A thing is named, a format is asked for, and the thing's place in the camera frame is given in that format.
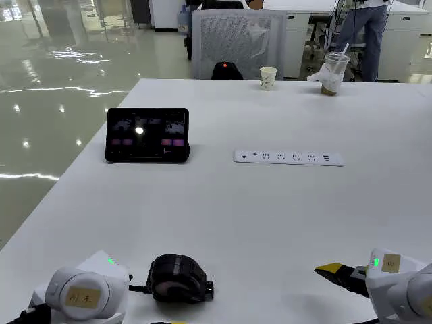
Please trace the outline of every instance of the person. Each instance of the person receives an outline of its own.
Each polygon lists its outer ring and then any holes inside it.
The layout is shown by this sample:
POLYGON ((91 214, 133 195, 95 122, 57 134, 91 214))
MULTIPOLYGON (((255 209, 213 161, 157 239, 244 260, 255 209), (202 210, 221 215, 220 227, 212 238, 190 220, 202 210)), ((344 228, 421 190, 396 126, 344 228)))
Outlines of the person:
POLYGON ((347 43, 355 43, 358 33, 364 27, 366 47, 362 61, 362 79, 363 82, 376 82, 381 42, 387 24, 388 5, 392 0, 346 0, 346 2, 349 10, 336 40, 335 50, 342 52, 347 43))

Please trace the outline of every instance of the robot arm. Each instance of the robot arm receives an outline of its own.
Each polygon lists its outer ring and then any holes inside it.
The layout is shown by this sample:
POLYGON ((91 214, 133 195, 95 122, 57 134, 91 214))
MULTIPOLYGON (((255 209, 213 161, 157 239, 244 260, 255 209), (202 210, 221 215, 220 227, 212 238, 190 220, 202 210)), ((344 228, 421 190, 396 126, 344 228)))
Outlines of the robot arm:
POLYGON ((332 263, 315 272, 369 297, 382 324, 432 323, 432 264, 376 248, 366 267, 332 263))

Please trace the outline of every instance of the glossy floor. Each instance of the glossy floor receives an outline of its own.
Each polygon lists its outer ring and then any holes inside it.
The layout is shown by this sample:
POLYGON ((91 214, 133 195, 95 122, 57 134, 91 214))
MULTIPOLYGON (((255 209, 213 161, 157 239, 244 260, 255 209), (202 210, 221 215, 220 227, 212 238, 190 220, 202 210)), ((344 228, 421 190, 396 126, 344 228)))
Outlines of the glossy floor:
MULTIPOLYGON (((139 78, 190 77, 183 38, 130 16, 128 0, 0 0, 0 248, 139 78)), ((411 82, 432 79, 430 42, 411 82)))

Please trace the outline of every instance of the power strip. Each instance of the power strip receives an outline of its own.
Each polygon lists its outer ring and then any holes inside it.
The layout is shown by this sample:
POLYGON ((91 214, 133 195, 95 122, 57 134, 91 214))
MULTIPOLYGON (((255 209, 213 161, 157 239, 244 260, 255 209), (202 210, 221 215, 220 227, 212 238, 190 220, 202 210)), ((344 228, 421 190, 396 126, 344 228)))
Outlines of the power strip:
POLYGON ((237 163, 270 163, 290 165, 324 165, 343 167, 339 153, 287 152, 287 151, 242 151, 234 152, 237 163))

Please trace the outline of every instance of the jeans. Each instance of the jeans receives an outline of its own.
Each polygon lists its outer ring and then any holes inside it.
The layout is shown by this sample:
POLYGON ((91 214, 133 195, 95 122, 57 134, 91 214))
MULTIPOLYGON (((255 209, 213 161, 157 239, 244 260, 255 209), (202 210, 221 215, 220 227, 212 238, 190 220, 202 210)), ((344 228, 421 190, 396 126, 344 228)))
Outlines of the jeans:
POLYGON ((378 78, 381 42, 387 23, 387 5, 349 10, 336 42, 336 51, 342 52, 347 43, 352 44, 364 27, 363 82, 376 82, 378 78))

